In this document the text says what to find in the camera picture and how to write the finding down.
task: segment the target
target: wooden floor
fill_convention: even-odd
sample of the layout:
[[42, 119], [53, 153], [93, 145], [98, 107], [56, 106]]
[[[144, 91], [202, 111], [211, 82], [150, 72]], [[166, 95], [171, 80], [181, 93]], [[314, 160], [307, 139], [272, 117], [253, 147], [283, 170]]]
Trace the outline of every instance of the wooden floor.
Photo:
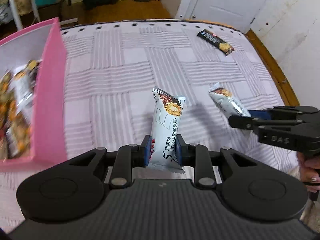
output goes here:
[[[58, 7], [50, 6], [39, 10], [41, 20], [50, 19], [58, 16]], [[76, 3], [71, 6], [64, 4], [62, 6], [62, 19], [78, 17], [79, 24], [90, 24], [96, 22], [111, 22], [121, 20], [138, 20], [138, 19], [165, 19], [171, 18], [166, 9], [163, 8], [160, 1], [136, 2], [134, 0], [123, 0], [113, 5], [102, 5], [85, 10], [83, 3]], [[24, 26], [32, 23], [33, 15], [22, 17]], [[0, 39], [16, 31], [14, 22], [0, 26]], [[285, 105], [297, 106], [299, 102], [290, 84], [284, 76], [277, 62], [271, 56], [266, 47], [262, 44], [255, 33], [250, 30], [247, 37], [255, 47], [263, 63], [269, 70]]]

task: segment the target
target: ribbed gray surface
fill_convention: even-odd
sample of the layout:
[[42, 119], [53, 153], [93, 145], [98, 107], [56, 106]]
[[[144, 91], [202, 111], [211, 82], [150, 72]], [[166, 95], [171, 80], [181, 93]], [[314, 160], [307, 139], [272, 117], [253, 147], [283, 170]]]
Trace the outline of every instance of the ribbed gray surface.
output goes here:
[[135, 180], [113, 190], [102, 206], [77, 221], [44, 225], [23, 222], [13, 240], [304, 240], [315, 234], [298, 220], [259, 224], [226, 210], [212, 191], [198, 190], [190, 180]]

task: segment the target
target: chair leg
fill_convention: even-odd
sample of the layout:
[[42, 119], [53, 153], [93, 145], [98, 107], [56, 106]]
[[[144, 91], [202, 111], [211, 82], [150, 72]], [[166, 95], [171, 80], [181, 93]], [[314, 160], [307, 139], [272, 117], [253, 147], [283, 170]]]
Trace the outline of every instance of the chair leg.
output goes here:
[[33, 10], [33, 15], [38, 20], [38, 22], [40, 22], [40, 17], [39, 17], [38, 7], [36, 5], [36, 0], [31, 0], [31, 6], [32, 6], [32, 10]]
[[18, 31], [20, 31], [23, 29], [23, 26], [22, 26], [22, 22], [21, 22], [21, 19], [19, 16], [19, 12], [18, 12], [18, 8], [16, 6], [16, 3], [14, 2], [14, 0], [9, 0], [9, 4], [10, 4], [10, 9], [12, 11], [14, 23], [16, 24]]

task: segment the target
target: pink box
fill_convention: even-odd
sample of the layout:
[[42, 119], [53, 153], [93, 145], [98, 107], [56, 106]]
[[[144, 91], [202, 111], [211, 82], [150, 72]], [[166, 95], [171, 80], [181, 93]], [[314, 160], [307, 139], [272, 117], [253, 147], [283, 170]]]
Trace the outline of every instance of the pink box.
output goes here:
[[0, 162], [0, 171], [46, 168], [67, 159], [63, 131], [66, 56], [58, 18], [0, 41], [1, 77], [8, 69], [42, 59], [33, 99], [30, 154]]

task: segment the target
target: white door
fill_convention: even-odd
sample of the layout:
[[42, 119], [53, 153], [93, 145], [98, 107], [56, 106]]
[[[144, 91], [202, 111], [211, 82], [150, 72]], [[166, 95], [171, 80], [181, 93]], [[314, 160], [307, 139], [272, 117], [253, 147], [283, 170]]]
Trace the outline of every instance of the white door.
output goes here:
[[265, 0], [197, 0], [186, 18], [220, 22], [246, 33], [264, 3]]

